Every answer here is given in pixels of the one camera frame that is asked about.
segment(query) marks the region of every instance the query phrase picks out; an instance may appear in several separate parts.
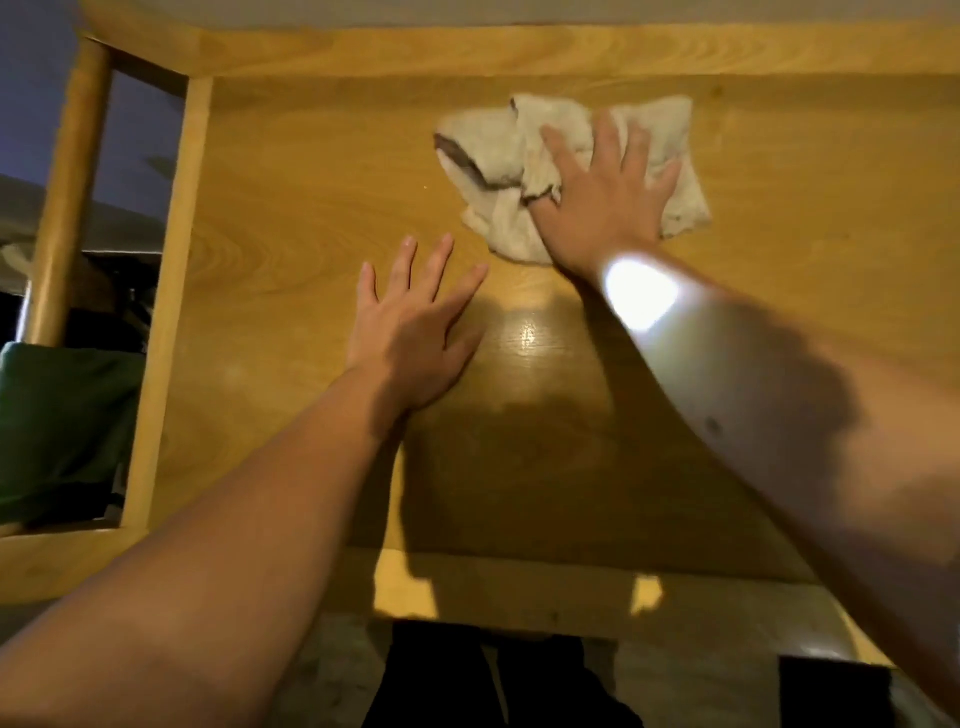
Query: wooden frame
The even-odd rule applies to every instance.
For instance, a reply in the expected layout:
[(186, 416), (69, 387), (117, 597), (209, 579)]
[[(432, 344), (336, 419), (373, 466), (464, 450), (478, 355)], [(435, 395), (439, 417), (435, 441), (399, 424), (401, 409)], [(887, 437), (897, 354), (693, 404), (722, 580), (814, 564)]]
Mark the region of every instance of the wooden frame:
[[(55, 345), (62, 331), (78, 205), (89, 185), (106, 104), (104, 46), (189, 76), (186, 114), (121, 526), (0, 540), (0, 601), (6, 602), (62, 595), (147, 533), (215, 77), (296, 75), (307, 61), (330, 76), (354, 77), (559, 75), (571, 68), (582, 75), (615, 68), (627, 76), (960, 74), (960, 57), (952, 52), (960, 29), (921, 24), (215, 33), (126, 3), (85, 0), (84, 13), (89, 33), (64, 108), (24, 340)], [(533, 45), (538, 52), (520, 52), (517, 36), (524, 48)], [(373, 573), (378, 612), (434, 619), (432, 594), (411, 575), (412, 560), (429, 561), (430, 572), (452, 581), (467, 565), (488, 592), (510, 595), (490, 609), (466, 590), (444, 612), (446, 619), (607, 638), (633, 635), (678, 650), (702, 646), (703, 635), (691, 635), (686, 625), (711, 620), (717, 625), (713, 634), (730, 638), (718, 648), (731, 652), (805, 654), (805, 645), (817, 643), (836, 657), (887, 662), (826, 590), (812, 585), (348, 548), (326, 607), (355, 609), (363, 601), (357, 595), (371, 588), (355, 575)], [(648, 623), (605, 608), (604, 594), (613, 590), (633, 594), (632, 614), (651, 609), (665, 583), (675, 608), (658, 623), (656, 635)]]

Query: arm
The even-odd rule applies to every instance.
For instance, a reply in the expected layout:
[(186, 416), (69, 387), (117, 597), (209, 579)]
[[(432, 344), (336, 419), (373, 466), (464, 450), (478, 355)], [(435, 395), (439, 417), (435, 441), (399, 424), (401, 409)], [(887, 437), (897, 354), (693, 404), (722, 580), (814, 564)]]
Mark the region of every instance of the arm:
[(531, 204), (557, 263), (591, 283), (689, 427), (759, 496), (897, 665), (960, 717), (960, 396), (787, 321), (657, 248), (679, 164), (644, 184), (609, 116), (589, 171), (544, 129), (564, 198)]
[(481, 334), (447, 345), (486, 275), (435, 302), (447, 236), (410, 286), (365, 264), (348, 369), (270, 443), (0, 652), (0, 723), (236, 725), (262, 718), (309, 628), (387, 432), (442, 395)]

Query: person's right arm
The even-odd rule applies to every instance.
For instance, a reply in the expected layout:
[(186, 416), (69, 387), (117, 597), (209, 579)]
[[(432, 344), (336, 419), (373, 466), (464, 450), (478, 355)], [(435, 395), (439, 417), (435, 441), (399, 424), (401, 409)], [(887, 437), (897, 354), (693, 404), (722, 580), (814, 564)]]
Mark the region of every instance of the person's right arm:
[(680, 172), (644, 184), (606, 114), (579, 166), (544, 140), (563, 201), (530, 205), (556, 263), (591, 283), (690, 428), (760, 497), (876, 644), (960, 719), (960, 395), (788, 321), (657, 247)]

